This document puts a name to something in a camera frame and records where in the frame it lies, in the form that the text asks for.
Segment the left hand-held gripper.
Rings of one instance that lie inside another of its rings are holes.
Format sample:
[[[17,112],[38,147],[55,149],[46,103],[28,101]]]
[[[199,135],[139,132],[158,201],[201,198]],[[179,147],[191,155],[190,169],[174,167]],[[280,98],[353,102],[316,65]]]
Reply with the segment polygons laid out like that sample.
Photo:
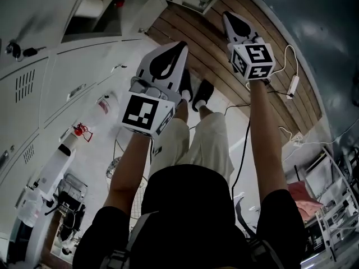
[[[177,41],[144,56],[121,100],[121,126],[151,138],[163,132],[181,101],[187,55],[187,43]]]

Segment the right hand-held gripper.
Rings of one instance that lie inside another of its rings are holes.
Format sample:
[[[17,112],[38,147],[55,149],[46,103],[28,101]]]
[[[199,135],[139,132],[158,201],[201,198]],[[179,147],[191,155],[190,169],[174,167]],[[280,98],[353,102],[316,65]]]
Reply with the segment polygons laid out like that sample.
[[[256,36],[250,21],[234,12],[224,11],[222,21],[230,42],[227,45],[229,62],[236,76],[244,81],[270,80],[275,67],[271,45]]]

